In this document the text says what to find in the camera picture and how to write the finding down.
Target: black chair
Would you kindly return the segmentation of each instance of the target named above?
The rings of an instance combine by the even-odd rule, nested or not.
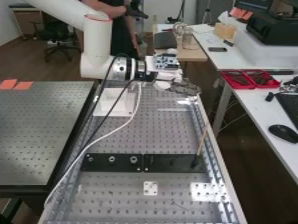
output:
[[[44,23],[44,29],[38,30],[37,25],[41,23],[32,22],[34,27],[34,36],[44,41],[52,41],[56,43],[56,46],[49,47],[44,50],[45,56],[44,59],[48,62],[49,56],[53,55],[56,52],[61,52],[69,61],[72,61],[72,57],[68,53],[68,50],[77,50],[80,51],[80,48],[76,47],[76,34],[70,34],[68,30],[68,24],[62,21],[57,20],[53,22]],[[72,41],[73,47],[64,45],[61,42],[65,42],[66,40]]]

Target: person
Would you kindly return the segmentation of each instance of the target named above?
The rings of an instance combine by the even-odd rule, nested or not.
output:
[[[126,54],[138,59],[141,55],[137,43],[133,17],[148,18],[140,11],[130,8],[130,0],[81,0],[90,8],[102,11],[113,19],[110,54]],[[84,49],[84,35],[77,32],[81,50]]]

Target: black mouse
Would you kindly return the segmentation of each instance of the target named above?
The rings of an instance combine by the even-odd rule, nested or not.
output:
[[[273,125],[269,127],[269,131],[279,138],[286,140],[290,143],[298,143],[298,134],[297,132],[285,125]]]

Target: metal table surface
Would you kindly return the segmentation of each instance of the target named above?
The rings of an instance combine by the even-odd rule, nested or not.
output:
[[[88,153],[194,154],[206,123],[201,110],[195,98],[146,86],[133,121]],[[96,138],[126,119],[109,117]],[[89,121],[69,162],[100,120]],[[40,224],[246,223],[210,133],[209,128],[202,150],[205,173],[80,172],[80,162],[44,210]],[[145,181],[158,183],[157,196],[144,195]]]
[[[44,186],[93,82],[34,82],[0,91],[0,186]]]

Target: red case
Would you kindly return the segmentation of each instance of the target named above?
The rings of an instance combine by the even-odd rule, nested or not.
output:
[[[246,70],[243,71],[246,76],[254,81],[257,88],[259,89],[273,89],[279,88],[281,83],[271,77],[271,75],[262,70]],[[266,84],[259,84],[257,78],[253,76],[261,76],[263,80],[266,80]]]
[[[242,71],[223,71],[221,72],[221,75],[226,82],[230,84],[230,87],[233,89],[254,89],[255,83],[253,79],[242,72]]]

